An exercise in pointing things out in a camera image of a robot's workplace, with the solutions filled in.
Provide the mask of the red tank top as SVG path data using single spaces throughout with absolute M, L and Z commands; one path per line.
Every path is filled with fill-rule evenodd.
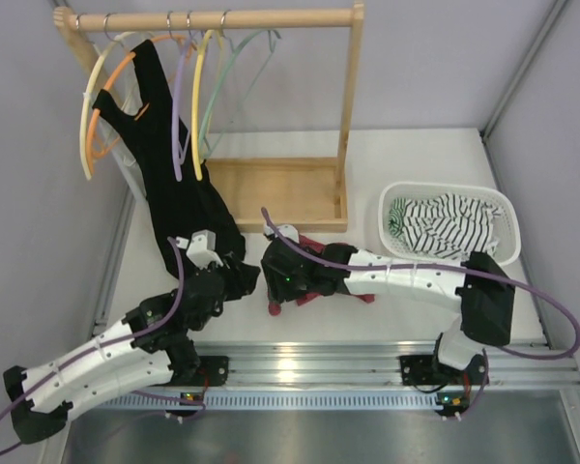
M 297 306 L 319 297 L 351 296 L 343 283 L 348 272 L 324 267 L 294 252 L 281 239 L 271 238 L 261 260 L 267 284 L 268 310 L 272 316 L 281 313 L 284 303 Z M 366 304 L 375 301 L 373 294 L 353 294 Z

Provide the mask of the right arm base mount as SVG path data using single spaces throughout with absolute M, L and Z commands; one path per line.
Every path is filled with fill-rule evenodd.
M 489 383 L 485 352 L 473 356 L 463 370 L 436 361 L 434 355 L 405 355 L 399 358 L 402 385 L 422 394 L 435 394 L 443 421 L 462 421 L 482 398 Z

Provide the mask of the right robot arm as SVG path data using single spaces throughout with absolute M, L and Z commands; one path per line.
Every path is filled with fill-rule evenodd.
M 306 295 L 392 296 L 415 299 L 455 313 L 435 343 L 431 369 L 443 383 L 463 376 L 487 346 L 510 343 L 515 288 L 487 254 L 473 252 L 449 270 L 421 268 L 355 246 L 333 243 L 315 249 L 280 238 L 261 260 L 271 305 Z

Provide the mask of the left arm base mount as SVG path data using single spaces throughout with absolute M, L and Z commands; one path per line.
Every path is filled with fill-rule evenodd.
M 173 380 L 171 385 L 182 390 L 181 399 L 196 403 L 197 407 L 202 410 L 205 408 L 208 389 L 224 386 L 228 374 L 229 358 L 227 356 L 203 356 L 200 358 L 200 365 L 195 368 L 190 377 L 183 376 Z

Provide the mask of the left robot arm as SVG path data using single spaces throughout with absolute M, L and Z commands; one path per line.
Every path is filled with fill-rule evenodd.
M 150 386 L 186 385 L 201 368 L 189 333 L 219 317 L 227 302 L 251 294 L 260 270 L 226 256 L 181 287 L 143 300 L 69 354 L 3 374 L 14 432 L 25 445 L 61 431 L 96 406 Z

